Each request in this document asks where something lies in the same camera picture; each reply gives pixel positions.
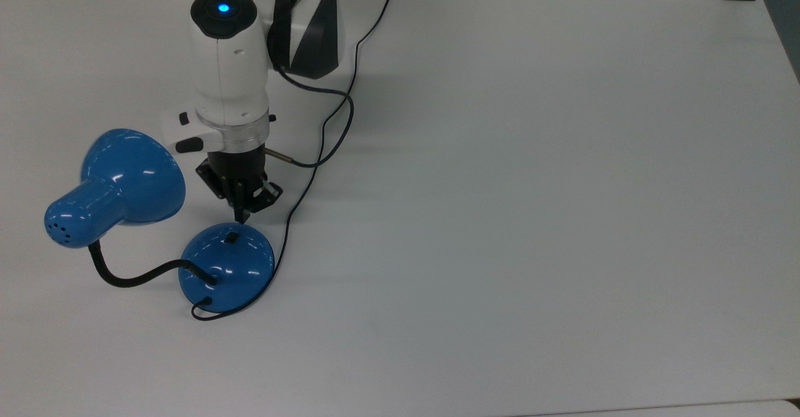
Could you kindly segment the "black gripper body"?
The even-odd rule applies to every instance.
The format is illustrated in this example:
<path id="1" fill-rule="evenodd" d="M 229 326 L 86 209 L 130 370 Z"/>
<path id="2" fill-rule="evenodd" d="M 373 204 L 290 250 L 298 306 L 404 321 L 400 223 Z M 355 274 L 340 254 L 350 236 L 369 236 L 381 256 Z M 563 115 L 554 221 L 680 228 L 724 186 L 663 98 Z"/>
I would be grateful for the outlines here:
<path id="1" fill-rule="evenodd" d="M 283 189 L 269 181 L 266 155 L 260 149 L 240 154 L 211 152 L 197 166 L 196 174 L 217 198 L 234 209 L 234 184 L 247 184 L 248 210 L 257 213 L 276 203 Z"/>

